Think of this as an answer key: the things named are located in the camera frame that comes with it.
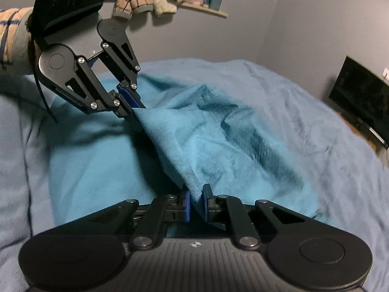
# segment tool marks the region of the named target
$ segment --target metal screw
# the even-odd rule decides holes
[[[134,238],[132,243],[135,246],[138,246],[138,247],[146,247],[146,246],[152,244],[152,240],[149,237],[146,237],[146,236],[138,236],[138,237]]]
[[[255,245],[258,245],[258,242],[258,239],[251,236],[242,237],[239,240],[239,243],[245,247],[254,247]]]

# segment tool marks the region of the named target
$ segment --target circular gripper cap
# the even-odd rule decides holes
[[[266,257],[280,277],[317,291],[360,286],[373,261],[364,241],[343,231],[317,236],[279,234],[269,243]]]
[[[125,259],[122,243],[109,235],[41,234],[27,241],[19,265],[27,282],[48,290],[90,289],[108,281]]]
[[[53,69],[61,69],[65,65],[65,58],[61,54],[53,54],[49,59],[49,65]]]

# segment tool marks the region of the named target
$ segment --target blue blanket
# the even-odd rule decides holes
[[[49,104],[53,95],[45,91]],[[51,228],[45,110],[31,78],[0,74],[0,291],[28,285],[18,253],[31,234]]]
[[[374,255],[365,288],[389,290],[389,171],[332,110],[244,61],[142,71],[148,109],[135,113],[147,135],[112,113],[85,116],[54,102],[60,123],[46,130],[56,224],[127,198],[149,203],[183,183],[196,203],[209,182],[215,194],[266,198],[358,235]]]

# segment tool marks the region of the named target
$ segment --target black cable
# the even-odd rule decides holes
[[[57,118],[55,117],[53,112],[50,110],[49,105],[47,104],[45,95],[43,94],[42,88],[40,86],[40,82],[38,80],[38,76],[36,75],[36,68],[35,68],[36,51],[35,51],[35,45],[34,45],[34,37],[33,37],[32,34],[31,34],[31,40],[30,40],[29,46],[28,46],[28,57],[29,57],[29,60],[30,60],[30,65],[31,65],[32,73],[34,74],[35,84],[36,84],[36,87],[38,88],[38,92],[39,92],[40,97],[42,99],[42,102],[43,102],[43,104],[45,106],[45,109],[46,109],[47,113],[52,117],[54,122],[58,123]]]
[[[33,107],[36,107],[37,109],[41,110],[42,112],[46,112],[46,109],[41,107],[39,104],[37,104],[36,102],[34,101],[31,101],[23,96],[20,96],[18,94],[15,94],[15,93],[12,93],[12,92],[7,92],[7,91],[0,91],[0,94],[8,97],[8,98],[14,98],[14,99],[18,99],[20,102],[24,102],[24,103],[27,103],[27,104],[30,104],[31,106]]]
[[[40,82],[38,80],[38,76],[36,75],[36,68],[35,68],[36,51],[35,51],[35,45],[34,45],[34,32],[33,32],[34,31],[34,23],[35,23],[35,21],[34,21],[34,11],[35,11],[35,9],[33,9],[33,11],[32,11],[30,27],[28,28],[28,30],[30,31],[30,34],[31,34],[31,40],[30,40],[29,47],[28,47],[29,61],[30,61],[30,65],[31,65],[31,68],[32,68],[32,72],[34,74],[34,79],[35,79],[36,87],[38,88],[40,97],[41,97],[42,102],[43,102],[43,104],[44,104],[44,106],[46,108],[46,111],[53,118],[53,120],[56,123],[58,123],[57,118],[54,116],[53,112],[49,108],[49,105],[47,104],[46,98],[45,98],[45,96],[43,94],[42,88],[40,86]]]

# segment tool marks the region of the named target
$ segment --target towel seam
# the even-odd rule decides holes
[[[29,174],[28,174],[28,166],[27,166],[27,155],[26,155],[26,152],[27,152],[27,144],[28,144],[28,140],[26,140],[26,142],[24,142],[24,137],[23,137],[23,120],[22,120],[22,109],[21,109],[21,104],[22,104],[22,100],[20,99],[20,95],[19,95],[19,87],[17,87],[17,95],[19,96],[18,98],[18,112],[19,112],[19,131],[20,131],[20,141],[21,141],[21,147],[22,147],[22,150],[23,150],[23,166],[24,166],[24,174],[25,174],[25,182],[26,182],[26,185],[27,185],[27,195],[28,195],[28,208],[27,208],[27,221],[28,221],[28,226],[29,226],[29,238],[32,236],[32,222],[31,222],[31,185],[30,185],[30,177],[29,177]]]
[[[213,92],[215,92],[215,91],[217,91],[217,90],[218,90],[218,89],[213,89],[212,91],[209,91],[209,92],[204,96],[203,99],[206,99],[208,95],[210,95],[211,93],[213,93]]]
[[[217,174],[217,172],[219,172],[221,168],[223,168],[226,164],[228,164],[229,162],[231,162],[234,159],[235,159],[235,157],[232,157],[230,160],[227,160],[224,164],[222,164],[214,173],[212,173],[212,175],[209,177],[207,183],[210,183],[212,178],[215,176],[215,174]]]

